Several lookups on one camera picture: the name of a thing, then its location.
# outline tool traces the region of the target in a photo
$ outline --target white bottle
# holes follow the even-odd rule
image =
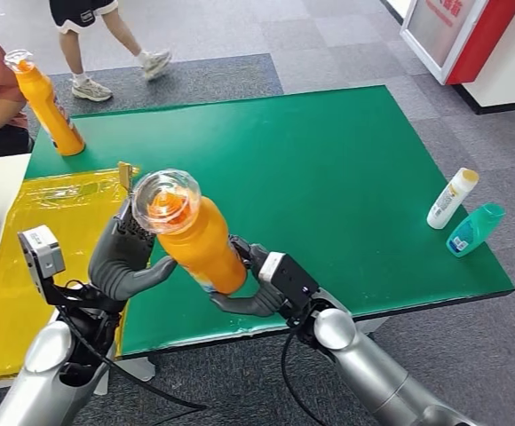
[[[479,181],[479,174],[474,170],[459,169],[447,184],[445,189],[431,206],[427,214],[427,223],[432,228],[443,229],[451,218],[457,207]]]

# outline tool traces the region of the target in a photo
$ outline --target yellow plastic bag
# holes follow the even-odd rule
[[[94,247],[126,196],[117,170],[23,182],[0,245],[0,378],[21,369],[30,342],[52,314],[31,281],[17,233],[47,225],[58,239],[66,271],[55,277],[87,282]]]

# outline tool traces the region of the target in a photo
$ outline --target green table mat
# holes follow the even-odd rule
[[[27,178],[118,161],[142,172],[187,170],[232,233],[290,253],[355,315],[513,290],[487,245],[460,259],[445,248],[463,208],[444,230],[427,226],[446,181],[384,86],[74,122],[87,142],[83,153],[61,157],[41,131]],[[153,260],[163,254],[157,246]],[[239,295],[255,288],[248,279]],[[220,312],[179,269],[129,302],[122,354],[282,325],[279,316]]]

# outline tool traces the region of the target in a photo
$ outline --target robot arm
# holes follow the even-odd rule
[[[226,312],[279,312],[302,343],[332,362],[351,391],[383,426],[479,426],[436,398],[380,346],[356,329],[350,312],[319,288],[289,255],[230,238],[260,282],[252,297],[214,294]]]
[[[147,268],[154,236],[141,229],[126,200],[100,237],[89,264],[91,283],[56,286],[64,270],[58,242],[46,226],[19,233],[33,282],[58,311],[27,351],[21,371],[0,405],[0,426],[69,425],[93,394],[107,366],[70,330],[70,321],[98,353],[108,358],[127,300],[165,280],[177,265],[164,257]]]

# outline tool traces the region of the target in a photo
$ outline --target orange bottle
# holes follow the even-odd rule
[[[186,171],[144,176],[134,188],[133,214],[205,291],[229,295],[245,281],[224,218]]]
[[[5,55],[5,63],[15,73],[23,95],[59,154],[75,155],[84,149],[84,139],[58,104],[51,79],[34,65],[31,53],[10,51]]]

